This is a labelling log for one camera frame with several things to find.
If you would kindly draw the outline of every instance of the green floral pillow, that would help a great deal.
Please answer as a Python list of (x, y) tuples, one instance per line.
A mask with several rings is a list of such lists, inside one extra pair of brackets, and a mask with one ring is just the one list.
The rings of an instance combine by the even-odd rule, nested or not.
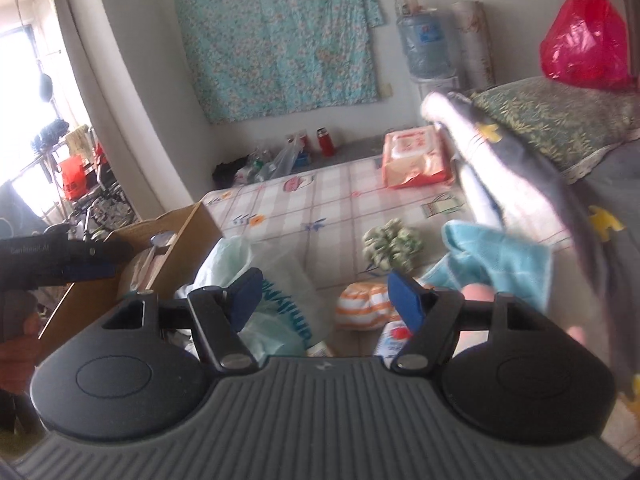
[(548, 157), (569, 183), (588, 174), (608, 151), (640, 137), (636, 92), (531, 77), (482, 92), (473, 101)]

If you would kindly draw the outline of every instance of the hand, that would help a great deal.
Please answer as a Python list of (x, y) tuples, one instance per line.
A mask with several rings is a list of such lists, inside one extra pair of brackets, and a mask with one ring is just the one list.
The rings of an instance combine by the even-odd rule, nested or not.
[(12, 394), (24, 393), (31, 381), (40, 354), (40, 316), (31, 314), (22, 330), (23, 336), (0, 344), (0, 388)]

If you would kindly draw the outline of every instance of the red plastic bag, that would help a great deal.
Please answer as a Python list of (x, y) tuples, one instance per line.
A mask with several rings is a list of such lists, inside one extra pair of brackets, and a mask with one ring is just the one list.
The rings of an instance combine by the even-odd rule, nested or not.
[(626, 27), (609, 0), (567, 0), (540, 44), (542, 72), (584, 88), (631, 86)]
[(62, 187), (67, 200), (78, 200), (87, 192), (82, 156), (74, 155), (60, 162)]

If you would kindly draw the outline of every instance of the gray ribbed surface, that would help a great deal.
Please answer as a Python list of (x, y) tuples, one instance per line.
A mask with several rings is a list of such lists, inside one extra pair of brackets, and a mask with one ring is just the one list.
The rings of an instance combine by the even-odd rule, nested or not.
[(273, 358), (222, 381), (167, 434), (128, 446), (52, 434), (16, 467), (30, 480), (621, 480), (632, 470), (595, 438), (525, 448), (485, 437), (427, 381), (377, 358)]

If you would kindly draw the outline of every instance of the orange and white striped pouch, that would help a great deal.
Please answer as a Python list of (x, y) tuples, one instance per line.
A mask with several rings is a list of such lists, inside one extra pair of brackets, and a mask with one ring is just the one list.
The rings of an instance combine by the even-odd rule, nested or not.
[(399, 319), (389, 301), (386, 285), (381, 283), (351, 283), (335, 307), (338, 330), (374, 330)]

